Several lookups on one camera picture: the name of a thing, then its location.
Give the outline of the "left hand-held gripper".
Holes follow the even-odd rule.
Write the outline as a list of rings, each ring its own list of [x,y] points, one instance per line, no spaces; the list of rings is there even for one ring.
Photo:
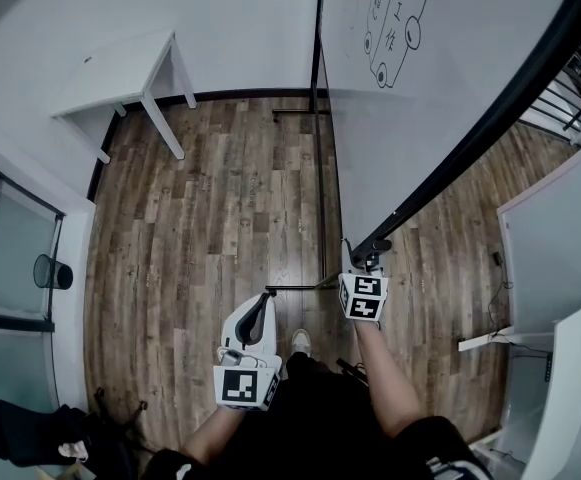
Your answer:
[[[213,367],[216,403],[232,409],[266,411],[281,380],[277,354],[277,291],[254,296],[231,313],[222,328]]]

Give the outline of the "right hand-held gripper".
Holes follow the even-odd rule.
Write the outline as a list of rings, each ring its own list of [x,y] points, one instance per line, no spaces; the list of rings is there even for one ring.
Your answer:
[[[348,263],[338,275],[338,298],[344,316],[358,321],[378,322],[388,298],[388,278],[380,265],[381,251],[370,251],[365,257],[365,269],[357,268],[353,248],[347,238]]]

